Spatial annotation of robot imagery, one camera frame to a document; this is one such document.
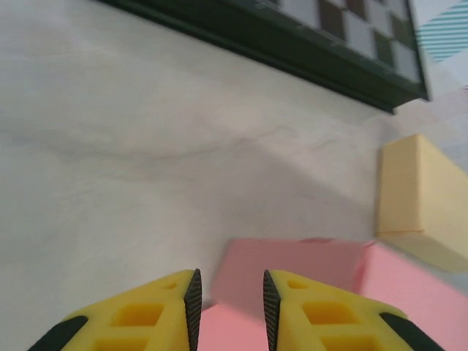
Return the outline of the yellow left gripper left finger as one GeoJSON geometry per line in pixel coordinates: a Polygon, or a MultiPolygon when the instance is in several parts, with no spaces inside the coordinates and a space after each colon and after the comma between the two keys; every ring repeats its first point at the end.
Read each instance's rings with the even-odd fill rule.
{"type": "Polygon", "coordinates": [[[197,350],[201,311],[200,270],[183,270],[69,314],[31,349],[197,350]]]}

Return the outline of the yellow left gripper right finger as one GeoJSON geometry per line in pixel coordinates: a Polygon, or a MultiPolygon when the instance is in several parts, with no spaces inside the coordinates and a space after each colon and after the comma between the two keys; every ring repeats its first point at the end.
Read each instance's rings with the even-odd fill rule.
{"type": "Polygon", "coordinates": [[[270,350],[440,350],[394,306],[281,270],[263,274],[270,350]]]}

